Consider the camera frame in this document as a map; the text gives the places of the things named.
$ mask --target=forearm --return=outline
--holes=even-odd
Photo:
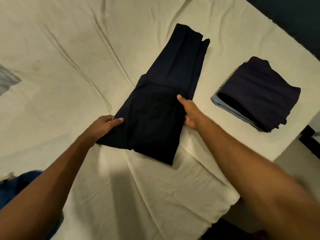
[[[90,145],[79,137],[0,211],[0,239],[43,239],[58,220]]]
[[[308,222],[314,233],[319,205],[282,169],[249,149],[208,117],[196,128],[226,178],[275,236],[297,238],[297,226]]]

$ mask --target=dark navy pants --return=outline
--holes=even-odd
[[[193,98],[210,43],[202,37],[186,25],[176,25],[165,48],[115,115],[124,122],[97,143],[134,149],[172,165],[185,116],[177,95]]]

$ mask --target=folded dark shirt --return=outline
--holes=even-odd
[[[124,122],[98,144],[134,149],[172,165],[185,116],[177,95],[193,98],[210,43],[202,37],[186,25],[176,25],[165,48],[115,115]]]
[[[217,96],[230,107],[270,132],[286,118],[297,103],[301,89],[289,85],[267,60],[251,57],[231,75]]]

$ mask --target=hand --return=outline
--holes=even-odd
[[[115,119],[112,115],[100,116],[80,136],[92,147],[101,137],[107,134],[124,121],[123,118]]]
[[[187,100],[180,94],[177,96],[178,101],[183,105],[186,111],[184,125],[195,130],[197,121],[204,116],[192,100]]]

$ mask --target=white bed sheet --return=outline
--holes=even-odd
[[[115,114],[176,23],[211,40],[194,102],[274,160],[320,108],[320,63],[245,0],[0,0],[0,63],[22,79],[0,96],[1,173],[44,169],[98,116]],[[302,88],[287,125],[272,133],[210,101],[251,56]],[[17,167],[11,159],[24,154]],[[172,167],[95,145],[55,238],[197,239],[238,198],[194,131],[183,129]]]

